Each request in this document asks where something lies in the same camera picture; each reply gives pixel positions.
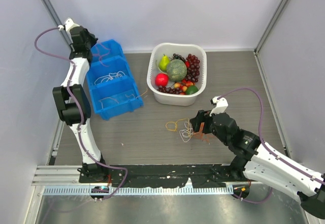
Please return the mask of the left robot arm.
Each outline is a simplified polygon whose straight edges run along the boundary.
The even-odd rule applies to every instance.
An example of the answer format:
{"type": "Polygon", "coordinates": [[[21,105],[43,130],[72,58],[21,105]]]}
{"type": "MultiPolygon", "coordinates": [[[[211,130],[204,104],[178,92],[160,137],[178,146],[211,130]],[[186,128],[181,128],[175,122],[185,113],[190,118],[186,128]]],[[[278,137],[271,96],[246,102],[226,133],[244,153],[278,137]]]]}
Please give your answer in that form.
{"type": "Polygon", "coordinates": [[[82,153],[82,166],[77,169],[81,183],[102,183],[108,178],[105,160],[98,149],[90,127],[91,106],[83,84],[93,59],[91,48],[97,38],[86,28],[73,24],[64,26],[70,35],[70,68],[64,82],[52,94],[59,119],[71,129],[82,153]]]}

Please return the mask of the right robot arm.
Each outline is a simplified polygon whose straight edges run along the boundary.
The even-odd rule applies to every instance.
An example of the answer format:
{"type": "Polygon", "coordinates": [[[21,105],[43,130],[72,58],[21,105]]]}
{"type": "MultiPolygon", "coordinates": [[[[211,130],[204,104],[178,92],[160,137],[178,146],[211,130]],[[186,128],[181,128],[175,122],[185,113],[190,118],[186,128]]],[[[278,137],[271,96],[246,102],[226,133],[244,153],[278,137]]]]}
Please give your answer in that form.
{"type": "Polygon", "coordinates": [[[241,129],[226,113],[200,110],[190,121],[194,132],[213,134],[235,155],[232,179],[258,181],[291,197],[309,214],[324,219],[324,174],[308,169],[241,129]]]}

